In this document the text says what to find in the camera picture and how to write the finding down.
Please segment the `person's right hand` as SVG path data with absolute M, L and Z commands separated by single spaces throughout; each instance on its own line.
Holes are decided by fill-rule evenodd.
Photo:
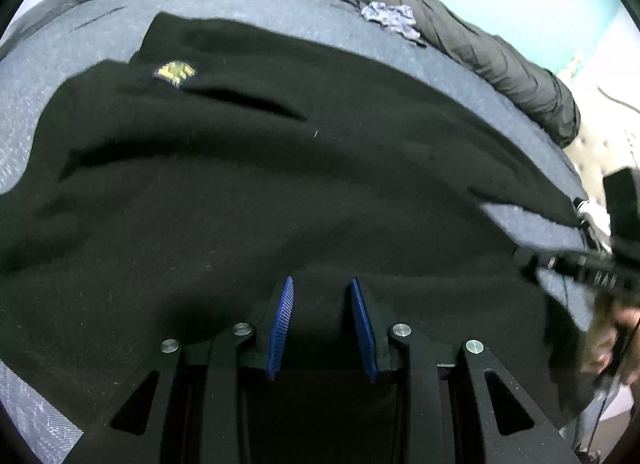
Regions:
M 637 304 L 605 294 L 597 296 L 582 350 L 582 372 L 601 374 L 613 361 L 613 349 L 622 331 L 631 332 L 638 322 Z M 639 379 L 639 333 L 630 341 L 618 372 L 624 385 Z

